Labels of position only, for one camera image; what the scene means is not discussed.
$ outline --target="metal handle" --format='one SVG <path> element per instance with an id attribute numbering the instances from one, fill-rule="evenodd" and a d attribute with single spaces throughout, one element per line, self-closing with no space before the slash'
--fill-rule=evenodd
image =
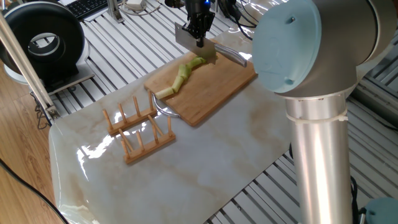
<path id="1" fill-rule="evenodd" d="M 157 108 L 157 110 L 159 110 L 162 114 L 165 114 L 167 116 L 171 116 L 174 118 L 181 118 L 181 116 L 177 113 L 173 113 L 173 112 L 168 112 L 168 111 L 164 111 L 158 104 L 157 104 L 157 98 L 154 94 L 152 94 L 152 98 L 154 99 L 155 102 L 155 106 Z"/>
<path id="2" fill-rule="evenodd" d="M 226 58 L 230 59 L 231 61 L 242 65 L 244 68 L 246 68 L 246 66 L 248 65 L 248 61 L 237 51 L 229 47 L 222 46 L 220 44 L 214 44 L 214 48 L 218 53 L 224 55 Z"/>

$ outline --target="wooden peg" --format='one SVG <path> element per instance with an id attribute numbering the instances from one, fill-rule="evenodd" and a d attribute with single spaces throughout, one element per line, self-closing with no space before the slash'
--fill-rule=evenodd
<path id="1" fill-rule="evenodd" d="M 149 98 L 149 108 L 150 110 L 154 110 L 154 104 L 152 102 L 152 93 L 150 92 L 150 90 L 148 90 L 148 98 Z"/>
<path id="2" fill-rule="evenodd" d="M 157 133 L 154 125 L 152 125 L 152 132 L 154 133 L 155 142 L 158 144 L 159 140 L 157 139 Z"/>
<path id="3" fill-rule="evenodd" d="M 122 142 L 122 146 L 123 146 L 124 153 L 125 153 L 126 157 L 127 157 L 128 159 L 130 159 L 130 154 L 129 154 L 129 151 L 127 150 L 126 143 L 124 142 L 123 139 L 122 139 L 121 142 Z"/>
<path id="4" fill-rule="evenodd" d="M 127 119 L 126 119 L 126 116 L 124 115 L 122 104 L 118 103 L 118 107 L 119 107 L 120 113 L 122 114 L 123 122 L 124 122 L 124 124 L 126 124 L 127 123 Z"/>
<path id="5" fill-rule="evenodd" d="M 160 128 L 158 127 L 158 125 L 156 124 L 154 119 L 149 115 L 148 115 L 148 119 L 149 119 L 150 123 L 155 126 L 155 128 L 156 128 L 157 132 L 159 132 L 160 136 L 163 136 L 162 130 L 160 130 Z"/>
<path id="6" fill-rule="evenodd" d="M 103 109 L 102 112 L 104 113 L 104 117 L 105 117 L 106 121 L 108 122 L 109 129 L 112 130 L 113 126 L 112 126 L 111 120 L 109 119 L 108 112 L 106 112 L 106 109 Z"/>
<path id="7" fill-rule="evenodd" d="M 167 117 L 167 126 L 169 127 L 169 136 L 171 137 L 172 134 L 172 119 L 170 116 Z"/>
<path id="8" fill-rule="evenodd" d="M 126 136 L 124 135 L 122 129 L 119 129 L 119 133 L 122 136 L 124 142 L 127 144 L 127 146 L 129 147 L 130 151 L 132 152 L 134 149 L 132 148 L 130 142 L 127 140 Z"/>
<path id="9" fill-rule="evenodd" d="M 141 147 L 141 152 L 142 152 L 142 151 L 144 151 L 144 144 L 142 143 L 141 134 L 139 133 L 139 131 L 137 131 L 136 133 L 137 133 L 138 143 L 139 143 L 139 146 Z"/>
<path id="10" fill-rule="evenodd" d="M 138 108 L 137 97 L 136 97 L 136 96 L 133 96 L 132 99 L 134 100 L 134 106 L 136 106 L 137 116 L 138 116 L 138 117 L 141 117 L 141 114 L 140 114 L 139 108 Z"/>

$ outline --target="wooden cutting board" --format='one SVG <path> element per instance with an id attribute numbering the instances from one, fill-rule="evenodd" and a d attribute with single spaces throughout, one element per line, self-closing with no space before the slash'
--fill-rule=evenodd
<path id="1" fill-rule="evenodd" d="M 215 64 L 208 63 L 194 69 L 178 93 L 162 99 L 190 126 L 195 126 L 205 119 L 257 75 L 251 62 L 244 68 L 219 53 L 217 55 Z M 172 86 L 178 66 L 188 63 L 195 56 L 190 52 L 159 68 L 159 71 L 144 83 L 145 88 L 157 93 Z"/>

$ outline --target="white marble surface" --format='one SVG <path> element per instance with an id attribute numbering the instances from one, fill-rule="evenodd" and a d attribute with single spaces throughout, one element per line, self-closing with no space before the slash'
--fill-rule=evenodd
<path id="1" fill-rule="evenodd" d="M 267 11 L 252 4 L 249 11 Z M 236 29 L 217 41 L 250 58 L 251 43 Z M 56 120 L 50 157 L 56 203 L 71 223 L 203 223 L 259 175 L 289 146 L 284 100 L 255 79 L 203 123 L 191 127 L 172 118 L 176 141 L 126 165 L 120 136 L 106 131 L 102 109 L 120 121 L 117 103 L 135 113 L 132 96 L 148 107 L 142 84 L 148 74 L 96 103 Z M 167 131 L 166 117 L 157 124 Z M 125 131 L 138 148 L 153 140 L 148 121 Z"/>

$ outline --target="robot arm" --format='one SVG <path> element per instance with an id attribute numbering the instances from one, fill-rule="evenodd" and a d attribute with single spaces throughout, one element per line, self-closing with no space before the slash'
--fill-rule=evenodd
<path id="1" fill-rule="evenodd" d="M 180 8 L 185 5 L 188 12 L 188 22 L 182 29 L 189 32 L 196 40 L 197 46 L 203 47 L 203 38 L 206 32 L 210 30 L 215 17 L 214 12 L 210 12 L 210 0 L 170 0 L 165 2 L 168 7 Z"/>

